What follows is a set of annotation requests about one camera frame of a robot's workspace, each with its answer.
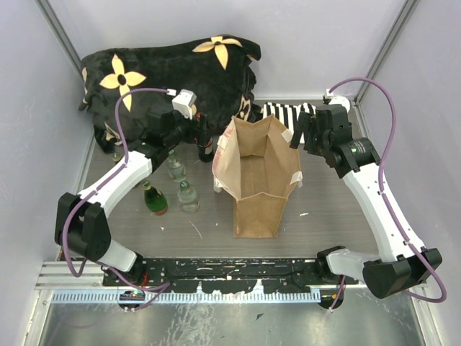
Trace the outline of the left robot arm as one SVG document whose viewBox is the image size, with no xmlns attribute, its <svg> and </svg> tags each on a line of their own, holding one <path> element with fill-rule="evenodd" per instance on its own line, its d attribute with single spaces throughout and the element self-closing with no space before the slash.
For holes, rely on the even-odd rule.
<svg viewBox="0 0 461 346">
<path fill-rule="evenodd" d="M 58 201 L 55 242 L 64 257 L 77 253 L 85 260 L 116 269 L 127 285 L 144 277 L 142 257 L 112 238 L 108 217 L 139 182 L 154 173 L 180 143 L 193 143 L 199 158 L 210 156 L 210 118 L 199 112 L 188 120 L 176 110 L 157 115 L 157 130 L 127 145 L 125 155 L 102 178 L 77 194 L 65 193 Z"/>
</svg>

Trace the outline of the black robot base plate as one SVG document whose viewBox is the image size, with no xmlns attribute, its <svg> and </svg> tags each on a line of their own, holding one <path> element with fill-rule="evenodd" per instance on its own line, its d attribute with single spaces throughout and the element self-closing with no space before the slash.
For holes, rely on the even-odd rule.
<svg viewBox="0 0 461 346">
<path fill-rule="evenodd" d="M 167 284 L 167 293 L 250 293 L 258 284 L 265 294 L 309 293 L 341 283 L 339 275 L 323 277 L 315 260 L 304 258 L 145 258 L 122 276 L 142 288 Z"/>
</svg>

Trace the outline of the Coca-Cola glass bottle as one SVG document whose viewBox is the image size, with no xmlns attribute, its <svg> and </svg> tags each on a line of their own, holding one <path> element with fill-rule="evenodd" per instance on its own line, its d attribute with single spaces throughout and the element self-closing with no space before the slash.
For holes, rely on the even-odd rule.
<svg viewBox="0 0 461 346">
<path fill-rule="evenodd" d="M 197 147 L 199 159 L 202 162 L 211 162 L 213 160 L 214 153 L 212 149 L 212 137 L 209 134 L 207 127 L 207 116 L 199 112 L 197 119 Z"/>
</svg>

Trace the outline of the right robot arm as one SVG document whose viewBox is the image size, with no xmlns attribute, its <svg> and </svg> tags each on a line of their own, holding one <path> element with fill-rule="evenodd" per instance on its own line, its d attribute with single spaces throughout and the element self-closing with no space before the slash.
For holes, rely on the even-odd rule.
<svg viewBox="0 0 461 346">
<path fill-rule="evenodd" d="M 365 254 L 336 246 L 320 251 L 317 278 L 331 284 L 341 275 L 365 283 L 377 298 L 424 283 L 442 263 L 438 249 L 429 249 L 413 231 L 393 197 L 381 158 L 370 139 L 354 138 L 348 110 L 323 105 L 315 112 L 300 112 L 290 146 L 304 145 L 309 154 L 321 156 L 359 203 L 374 235 L 378 252 Z"/>
</svg>

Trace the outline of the green Perrier bottle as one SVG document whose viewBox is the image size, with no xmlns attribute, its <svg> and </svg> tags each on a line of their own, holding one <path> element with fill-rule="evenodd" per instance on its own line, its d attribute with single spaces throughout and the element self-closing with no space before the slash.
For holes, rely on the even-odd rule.
<svg viewBox="0 0 461 346">
<path fill-rule="evenodd" d="M 162 192 L 153 187 L 147 180 L 142 183 L 142 187 L 144 189 L 144 201 L 149 211 L 157 216 L 165 214 L 168 210 L 168 203 Z"/>
</svg>

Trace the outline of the brown canvas tote bag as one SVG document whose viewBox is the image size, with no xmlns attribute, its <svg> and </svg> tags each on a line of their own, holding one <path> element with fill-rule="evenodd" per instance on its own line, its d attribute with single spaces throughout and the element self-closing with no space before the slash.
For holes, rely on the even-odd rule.
<svg viewBox="0 0 461 346">
<path fill-rule="evenodd" d="M 212 162 L 214 189 L 233 198 L 233 236 L 274 238 L 291 192 L 303 183 L 292 131 L 275 116 L 255 123 L 233 117 Z"/>
</svg>

